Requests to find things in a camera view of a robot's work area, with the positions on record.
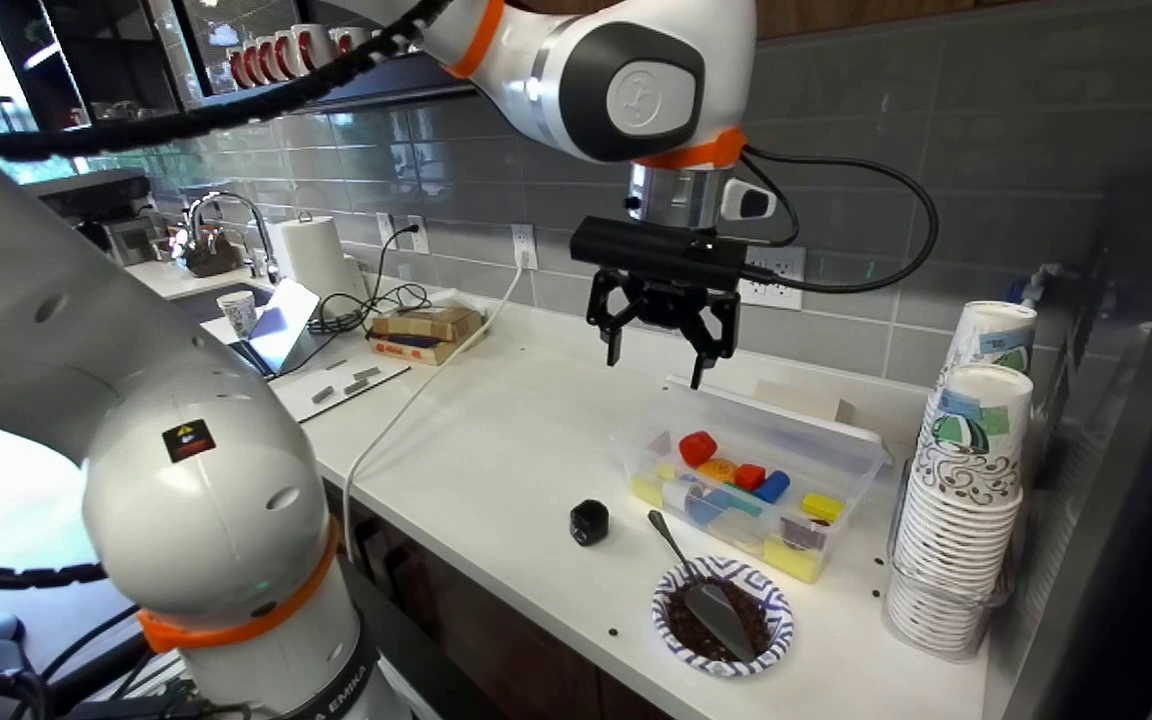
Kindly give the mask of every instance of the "yellow block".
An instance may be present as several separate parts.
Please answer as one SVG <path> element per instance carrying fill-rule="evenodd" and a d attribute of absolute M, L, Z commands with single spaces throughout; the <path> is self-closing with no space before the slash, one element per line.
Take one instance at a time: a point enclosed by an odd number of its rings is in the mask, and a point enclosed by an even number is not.
<path fill-rule="evenodd" d="M 656 463 L 653 473 L 642 473 L 629 479 L 629 491 L 653 508 L 666 508 L 666 485 L 671 485 L 680 473 L 671 463 Z"/>
<path fill-rule="evenodd" d="M 782 567 L 783 576 L 795 576 L 806 585 L 820 581 L 824 557 L 820 552 L 795 552 L 777 540 L 766 540 L 766 565 Z"/>
<path fill-rule="evenodd" d="M 736 485 L 736 463 L 734 461 L 710 461 L 696 469 L 705 479 L 717 479 L 717 485 Z"/>
<path fill-rule="evenodd" d="M 836 524 L 849 504 L 836 501 L 836 495 L 824 495 L 824 491 L 809 491 L 809 495 L 802 501 L 802 508 L 806 508 L 818 524 Z"/>

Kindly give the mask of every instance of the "spoon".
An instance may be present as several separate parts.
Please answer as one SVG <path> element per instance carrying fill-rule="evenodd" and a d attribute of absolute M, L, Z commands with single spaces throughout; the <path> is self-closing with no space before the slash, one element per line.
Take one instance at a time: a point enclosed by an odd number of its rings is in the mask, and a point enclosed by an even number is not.
<path fill-rule="evenodd" d="M 653 529 L 666 537 L 666 545 L 680 557 L 684 571 L 691 576 L 684 585 L 684 606 L 689 612 L 710 630 L 710 635 L 717 635 L 734 658 L 740 658 L 743 664 L 758 662 L 753 642 L 743 635 L 740 612 L 730 599 L 730 591 L 713 581 L 700 576 L 691 567 L 691 561 L 684 557 L 684 550 L 671 540 L 670 524 L 659 512 L 647 512 Z"/>

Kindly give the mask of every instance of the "faucet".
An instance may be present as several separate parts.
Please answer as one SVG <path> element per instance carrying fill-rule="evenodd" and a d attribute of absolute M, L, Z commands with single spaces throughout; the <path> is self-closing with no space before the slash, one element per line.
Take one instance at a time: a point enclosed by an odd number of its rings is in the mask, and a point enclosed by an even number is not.
<path fill-rule="evenodd" d="M 195 204 L 189 204 L 189 241 L 199 241 L 205 210 L 218 210 L 218 213 L 220 213 L 224 200 L 244 204 L 244 210 L 253 213 L 253 221 L 257 221 L 257 245 L 262 245 L 262 250 L 250 250 L 250 241 L 244 241 L 244 256 L 250 256 L 253 279 L 275 283 L 275 279 L 282 279 L 282 270 L 275 270 L 275 259 L 274 259 L 269 225 L 264 225 L 262 210 L 257 210 L 250 197 L 239 197 L 239 192 L 231 192 L 231 188 L 214 188 L 207 197 L 199 197 Z"/>

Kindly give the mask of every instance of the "sink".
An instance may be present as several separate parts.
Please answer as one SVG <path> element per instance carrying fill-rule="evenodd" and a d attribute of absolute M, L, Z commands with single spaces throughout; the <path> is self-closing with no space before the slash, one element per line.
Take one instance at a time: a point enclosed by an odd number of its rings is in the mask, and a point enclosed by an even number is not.
<path fill-rule="evenodd" d="M 175 304 L 175 314 L 193 323 L 207 323 L 220 317 L 218 302 L 228 295 L 228 292 L 257 292 L 257 309 L 269 304 L 269 287 L 257 287 L 257 283 L 224 283 L 224 287 L 207 287 L 207 292 L 189 292 L 189 295 L 175 295 L 167 304 Z"/>

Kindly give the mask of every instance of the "white countertop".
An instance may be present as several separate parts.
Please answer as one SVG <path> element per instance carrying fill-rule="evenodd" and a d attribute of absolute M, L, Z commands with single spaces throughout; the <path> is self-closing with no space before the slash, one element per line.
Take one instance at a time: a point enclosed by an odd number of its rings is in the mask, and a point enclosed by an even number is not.
<path fill-rule="evenodd" d="M 181 264 L 131 264 L 126 273 L 136 278 L 144 287 L 162 292 L 166 302 L 199 295 L 199 292 L 237 287 L 237 283 L 262 287 L 253 279 L 253 270 L 231 270 L 220 278 L 193 278 Z"/>
<path fill-rule="evenodd" d="M 986 658 L 942 662 L 896 642 L 871 595 L 883 590 L 876 557 L 892 529 L 892 476 L 869 491 L 820 585 L 753 561 L 795 612 L 790 662 L 758 682 L 717 682 L 666 651 L 647 599 L 678 561 L 647 529 L 647 508 L 625 491 L 613 431 L 634 424 L 666 382 L 689 373 L 691 354 L 680 339 L 629 334 L 620 367 L 603 367 L 603 344 L 586 321 L 510 309 L 494 338 L 412 404 L 355 476 L 352 495 L 670 716 L 982 716 Z M 346 485 L 424 376 L 430 367 L 418 367 L 303 424 L 334 485 Z M 913 449 L 925 409 L 925 387 L 758 354 L 736 354 L 705 376 L 722 387 L 753 387 L 753 382 L 844 395 L 855 424 L 879 431 L 896 457 Z M 581 501 L 603 501 L 613 512 L 613 537 L 597 550 L 576 550 L 569 537 L 569 508 Z M 696 557 L 740 557 L 684 524 L 678 537 Z"/>

